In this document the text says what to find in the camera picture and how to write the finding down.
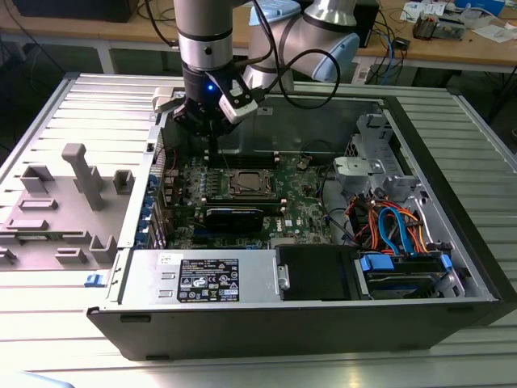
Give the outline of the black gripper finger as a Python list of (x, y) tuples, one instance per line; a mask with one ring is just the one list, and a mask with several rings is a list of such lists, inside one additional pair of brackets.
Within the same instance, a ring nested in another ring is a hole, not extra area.
[(180, 133), (180, 148), (189, 156), (204, 157), (212, 148), (212, 117), (201, 103), (186, 99), (174, 110), (173, 120)]
[(219, 146), (219, 138), (230, 135), (237, 126), (228, 120), (215, 120), (213, 122), (213, 142), (214, 153), (216, 153), (223, 162), (226, 162), (225, 153)]

